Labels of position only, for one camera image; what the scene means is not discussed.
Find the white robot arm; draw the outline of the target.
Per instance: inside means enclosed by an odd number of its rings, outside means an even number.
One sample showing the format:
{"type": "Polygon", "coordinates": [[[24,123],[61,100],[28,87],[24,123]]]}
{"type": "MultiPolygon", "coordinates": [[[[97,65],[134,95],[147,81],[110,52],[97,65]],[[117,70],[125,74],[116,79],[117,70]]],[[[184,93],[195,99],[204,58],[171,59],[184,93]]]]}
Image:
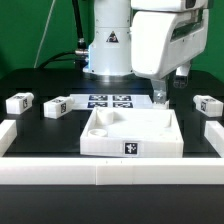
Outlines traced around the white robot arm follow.
{"type": "Polygon", "coordinates": [[[193,58],[206,46],[212,0],[94,0],[94,40],[84,72],[109,82],[132,74],[151,80],[157,104],[167,76],[187,85],[193,58]]]}

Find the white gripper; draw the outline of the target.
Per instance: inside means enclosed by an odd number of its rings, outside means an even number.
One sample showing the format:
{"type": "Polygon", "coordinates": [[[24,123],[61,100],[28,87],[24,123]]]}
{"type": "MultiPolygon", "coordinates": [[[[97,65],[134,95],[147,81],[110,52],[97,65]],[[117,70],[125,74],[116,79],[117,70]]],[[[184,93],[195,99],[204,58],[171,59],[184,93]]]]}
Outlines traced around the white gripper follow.
{"type": "Polygon", "coordinates": [[[138,11],[131,28],[131,64],[137,76],[152,80],[155,103],[167,101],[167,80],[162,79],[176,69],[173,86],[183,89],[188,84],[190,65],[185,64],[202,53],[206,46],[209,10],[202,21],[188,32],[193,11],[183,13],[138,11]]]}

